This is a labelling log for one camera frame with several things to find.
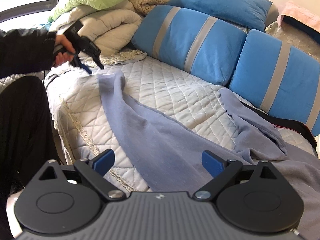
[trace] black pants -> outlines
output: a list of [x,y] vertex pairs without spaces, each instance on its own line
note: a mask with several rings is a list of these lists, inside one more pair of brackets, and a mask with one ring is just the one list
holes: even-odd
[[0,240],[13,238],[6,213],[13,178],[26,185],[49,159],[58,154],[47,94],[40,79],[22,77],[0,94]]

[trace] pink cloth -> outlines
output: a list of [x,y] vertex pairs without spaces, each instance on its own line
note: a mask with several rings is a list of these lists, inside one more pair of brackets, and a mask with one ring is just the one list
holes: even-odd
[[287,15],[320,33],[320,17],[308,9],[296,5],[293,1],[289,1],[279,6],[278,10],[278,26],[281,26],[284,15]]

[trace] black strap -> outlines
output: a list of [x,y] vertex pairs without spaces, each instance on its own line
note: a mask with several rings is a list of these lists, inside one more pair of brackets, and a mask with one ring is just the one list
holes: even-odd
[[252,111],[254,111],[255,113],[257,113],[259,116],[261,116],[264,120],[268,121],[269,123],[274,124],[277,127],[283,127],[283,128],[294,130],[297,133],[301,134],[305,139],[308,140],[308,142],[311,144],[313,149],[316,149],[317,142],[316,142],[315,138],[313,137],[313,134],[311,133],[309,128],[305,124],[303,124],[302,122],[272,117],[272,116],[267,115],[258,109],[255,109],[251,106],[248,106],[244,102],[242,102],[242,104],[245,107],[247,107],[247,108],[251,109]]

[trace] window frame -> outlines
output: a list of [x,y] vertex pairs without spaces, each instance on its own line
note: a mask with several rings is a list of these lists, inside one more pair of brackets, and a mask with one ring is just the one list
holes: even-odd
[[0,12],[0,23],[28,14],[52,10],[58,4],[58,0],[46,0],[28,3]]

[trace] sleeve of garment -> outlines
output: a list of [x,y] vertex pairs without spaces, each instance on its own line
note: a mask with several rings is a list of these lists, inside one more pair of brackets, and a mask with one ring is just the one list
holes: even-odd
[[0,30],[0,78],[50,70],[55,38],[46,30]]

